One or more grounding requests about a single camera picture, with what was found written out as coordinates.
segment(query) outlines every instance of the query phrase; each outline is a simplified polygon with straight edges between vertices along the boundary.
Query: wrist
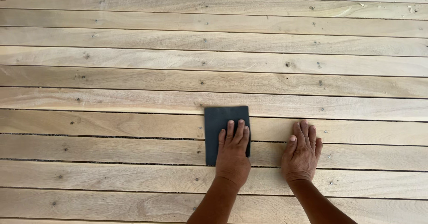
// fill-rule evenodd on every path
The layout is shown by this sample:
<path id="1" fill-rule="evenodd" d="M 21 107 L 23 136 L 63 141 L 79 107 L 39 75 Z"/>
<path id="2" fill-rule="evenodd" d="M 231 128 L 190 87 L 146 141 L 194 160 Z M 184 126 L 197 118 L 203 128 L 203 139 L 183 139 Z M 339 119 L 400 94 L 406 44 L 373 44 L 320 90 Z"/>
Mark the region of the wrist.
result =
<path id="1" fill-rule="evenodd" d="M 220 187 L 223 190 L 227 190 L 236 194 L 238 194 L 239 189 L 241 188 L 236 183 L 225 177 L 215 177 L 211 186 Z"/>

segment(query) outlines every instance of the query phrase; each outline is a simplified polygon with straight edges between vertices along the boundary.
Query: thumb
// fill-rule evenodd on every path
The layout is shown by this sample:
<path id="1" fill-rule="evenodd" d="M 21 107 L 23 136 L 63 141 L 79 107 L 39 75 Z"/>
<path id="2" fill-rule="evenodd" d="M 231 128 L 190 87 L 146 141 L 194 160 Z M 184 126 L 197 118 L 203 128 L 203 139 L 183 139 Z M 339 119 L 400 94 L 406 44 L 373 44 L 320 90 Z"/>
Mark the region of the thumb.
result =
<path id="1" fill-rule="evenodd" d="M 297 149 L 297 138 L 295 135 L 291 135 L 290 140 L 287 143 L 286 150 L 284 151 L 284 157 L 291 159 L 296 149 Z"/>

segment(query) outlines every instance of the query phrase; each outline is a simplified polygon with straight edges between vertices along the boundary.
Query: sandpaper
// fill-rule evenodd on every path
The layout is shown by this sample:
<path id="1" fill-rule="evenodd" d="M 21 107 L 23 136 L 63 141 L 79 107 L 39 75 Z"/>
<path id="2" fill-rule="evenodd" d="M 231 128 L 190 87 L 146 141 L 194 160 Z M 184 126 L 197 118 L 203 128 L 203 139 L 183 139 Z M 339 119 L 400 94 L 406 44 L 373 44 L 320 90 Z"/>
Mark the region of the sandpaper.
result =
<path id="1" fill-rule="evenodd" d="M 218 153 L 218 134 L 221 129 L 227 130 L 227 122 L 235 121 L 235 135 L 238 121 L 243 119 L 249 127 L 248 106 L 239 107 L 207 107 L 205 108 L 205 153 L 207 165 L 215 165 Z M 251 135 L 245 155 L 250 155 Z"/>

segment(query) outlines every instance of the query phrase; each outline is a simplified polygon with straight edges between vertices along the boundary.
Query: left hand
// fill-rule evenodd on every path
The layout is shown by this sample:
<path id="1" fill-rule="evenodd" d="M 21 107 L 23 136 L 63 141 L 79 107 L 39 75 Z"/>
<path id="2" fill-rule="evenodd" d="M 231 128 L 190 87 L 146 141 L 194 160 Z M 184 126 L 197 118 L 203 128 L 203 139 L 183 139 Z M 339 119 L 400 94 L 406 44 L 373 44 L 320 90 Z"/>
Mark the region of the left hand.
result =
<path id="1" fill-rule="evenodd" d="M 234 121 L 227 123 L 227 134 L 224 129 L 218 135 L 218 154 L 216 163 L 216 178 L 222 177 L 241 188 L 247 181 L 251 164 L 245 156 L 249 141 L 249 128 L 245 122 L 238 121 L 238 129 L 233 136 Z"/>

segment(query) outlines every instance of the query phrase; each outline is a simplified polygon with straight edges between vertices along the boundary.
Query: right hand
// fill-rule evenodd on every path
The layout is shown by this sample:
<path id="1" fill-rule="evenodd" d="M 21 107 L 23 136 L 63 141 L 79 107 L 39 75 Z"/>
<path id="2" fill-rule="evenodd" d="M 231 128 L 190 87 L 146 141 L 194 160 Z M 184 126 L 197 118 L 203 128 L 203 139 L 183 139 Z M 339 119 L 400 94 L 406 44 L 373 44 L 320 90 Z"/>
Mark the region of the right hand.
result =
<path id="1" fill-rule="evenodd" d="M 296 180 L 312 181 L 322 150 L 322 139 L 316 138 L 316 127 L 308 128 L 306 119 L 294 123 L 293 132 L 281 161 L 282 176 L 289 185 Z"/>

